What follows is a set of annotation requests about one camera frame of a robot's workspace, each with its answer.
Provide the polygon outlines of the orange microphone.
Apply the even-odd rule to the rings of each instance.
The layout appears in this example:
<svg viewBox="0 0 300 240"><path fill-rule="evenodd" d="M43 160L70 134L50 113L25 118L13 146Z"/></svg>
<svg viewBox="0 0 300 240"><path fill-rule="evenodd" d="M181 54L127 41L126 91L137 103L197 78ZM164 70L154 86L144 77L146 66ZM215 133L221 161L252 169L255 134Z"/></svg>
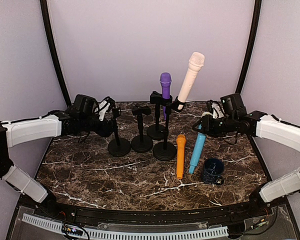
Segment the orange microphone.
<svg viewBox="0 0 300 240"><path fill-rule="evenodd" d="M177 160L176 160L176 177L181 180L184 175L185 166L185 145L186 136L184 134L179 134L176 139L177 144Z"/></svg>

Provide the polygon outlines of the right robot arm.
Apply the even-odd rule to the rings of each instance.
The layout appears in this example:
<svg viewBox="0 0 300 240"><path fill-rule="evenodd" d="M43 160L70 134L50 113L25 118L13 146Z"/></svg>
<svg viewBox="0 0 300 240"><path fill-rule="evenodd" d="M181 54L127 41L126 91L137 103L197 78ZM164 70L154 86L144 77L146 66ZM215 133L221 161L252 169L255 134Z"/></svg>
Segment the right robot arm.
<svg viewBox="0 0 300 240"><path fill-rule="evenodd" d="M286 122L275 115L255 110L248 113L239 93L221 97L222 115L214 118L204 115L192 129L201 134L220 138L227 133L236 133L267 139L300 152L300 126ZM300 167L282 177L258 187L252 201L245 205L245 213L256 217L265 208L265 203L300 193Z"/></svg>

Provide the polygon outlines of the black stand of blue microphone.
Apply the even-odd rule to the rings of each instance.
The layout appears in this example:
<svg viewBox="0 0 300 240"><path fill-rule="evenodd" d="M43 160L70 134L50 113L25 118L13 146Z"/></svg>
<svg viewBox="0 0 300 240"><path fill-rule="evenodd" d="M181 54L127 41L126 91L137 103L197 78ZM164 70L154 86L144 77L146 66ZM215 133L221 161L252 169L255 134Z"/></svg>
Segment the black stand of blue microphone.
<svg viewBox="0 0 300 240"><path fill-rule="evenodd" d="M127 155L131 150L131 143L126 138L119 137L119 129L117 124L117 118L121 115L121 108L115 107L112 109L112 131L114 133L114 139L111 140L107 146L108 152L114 157L123 157Z"/></svg>

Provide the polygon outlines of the black stand of pink microphone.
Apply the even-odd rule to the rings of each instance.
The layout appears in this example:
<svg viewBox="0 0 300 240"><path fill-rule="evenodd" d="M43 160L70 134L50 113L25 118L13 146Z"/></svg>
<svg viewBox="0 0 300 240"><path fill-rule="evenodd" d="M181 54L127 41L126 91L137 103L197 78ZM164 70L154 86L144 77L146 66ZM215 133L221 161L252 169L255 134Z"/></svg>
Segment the black stand of pink microphone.
<svg viewBox="0 0 300 240"><path fill-rule="evenodd" d="M169 99L164 99L160 93L153 92L153 94L154 96L150 96L150 102L164 106L166 113L165 128L162 131L163 141L155 144L152 149L153 156L160 161L170 161L177 155L177 148L171 142L168 142L170 114L172 110L180 113L186 103L179 101L177 97L172 101L172 96Z"/></svg>

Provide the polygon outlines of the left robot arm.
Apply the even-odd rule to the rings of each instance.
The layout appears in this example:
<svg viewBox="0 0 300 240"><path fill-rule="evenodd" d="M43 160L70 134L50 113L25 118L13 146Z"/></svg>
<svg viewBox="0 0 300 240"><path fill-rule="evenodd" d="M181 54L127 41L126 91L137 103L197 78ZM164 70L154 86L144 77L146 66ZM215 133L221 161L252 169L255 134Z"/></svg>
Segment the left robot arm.
<svg viewBox="0 0 300 240"><path fill-rule="evenodd" d="M121 110L109 96L97 102L93 97L78 94L64 111L53 110L39 117L0 121L0 179L41 204L41 210L48 217L57 218L61 213L60 206L49 199L51 194L43 185L14 164L9 149L34 140L82 132L94 132L107 138L114 132L120 114Z"/></svg>

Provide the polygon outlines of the black stand of orange microphone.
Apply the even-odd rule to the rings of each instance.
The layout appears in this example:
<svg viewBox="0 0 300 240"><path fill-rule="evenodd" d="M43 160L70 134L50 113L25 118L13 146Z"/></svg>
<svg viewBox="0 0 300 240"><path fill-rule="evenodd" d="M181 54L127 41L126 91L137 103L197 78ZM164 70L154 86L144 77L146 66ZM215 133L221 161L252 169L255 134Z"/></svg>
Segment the black stand of orange microphone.
<svg viewBox="0 0 300 240"><path fill-rule="evenodd" d="M153 140L148 135L144 135L143 115L148 116L150 114L151 109L149 106L141 106L136 104L132 108L132 115L137 117L139 135L132 139L131 147L137 153L146 153L153 147Z"/></svg>

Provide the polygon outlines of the blue microphone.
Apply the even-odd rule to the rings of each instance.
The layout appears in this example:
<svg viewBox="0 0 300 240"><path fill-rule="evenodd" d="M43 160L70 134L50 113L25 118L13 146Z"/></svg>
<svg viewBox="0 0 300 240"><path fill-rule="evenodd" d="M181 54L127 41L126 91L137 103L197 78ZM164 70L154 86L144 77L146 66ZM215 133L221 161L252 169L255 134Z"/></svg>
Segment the blue microphone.
<svg viewBox="0 0 300 240"><path fill-rule="evenodd" d="M190 159L190 163L189 163L189 173L193 174L196 167L198 166L203 148L205 146L205 141L206 141L206 135L203 133L198 133L197 138L196 138L196 142L194 145L194 149L192 152L192 156Z"/></svg>

